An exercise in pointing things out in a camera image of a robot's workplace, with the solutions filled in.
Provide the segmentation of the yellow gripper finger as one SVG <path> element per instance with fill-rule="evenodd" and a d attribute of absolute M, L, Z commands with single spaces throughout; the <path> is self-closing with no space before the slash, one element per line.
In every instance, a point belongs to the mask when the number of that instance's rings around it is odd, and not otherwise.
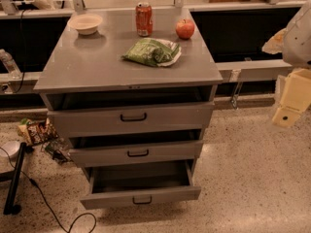
<path fill-rule="evenodd" d="M 273 118 L 274 125 L 289 128 L 301 117 L 301 112 L 288 107 L 278 107 Z"/>

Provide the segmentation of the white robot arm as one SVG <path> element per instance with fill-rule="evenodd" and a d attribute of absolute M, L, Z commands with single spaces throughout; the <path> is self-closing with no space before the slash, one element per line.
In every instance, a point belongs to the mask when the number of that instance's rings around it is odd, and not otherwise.
<path fill-rule="evenodd" d="M 311 104 L 311 0 L 307 0 L 288 25 L 272 36 L 263 52 L 282 53 L 294 67 L 284 79 L 284 87 L 272 123 L 289 128 Z"/>

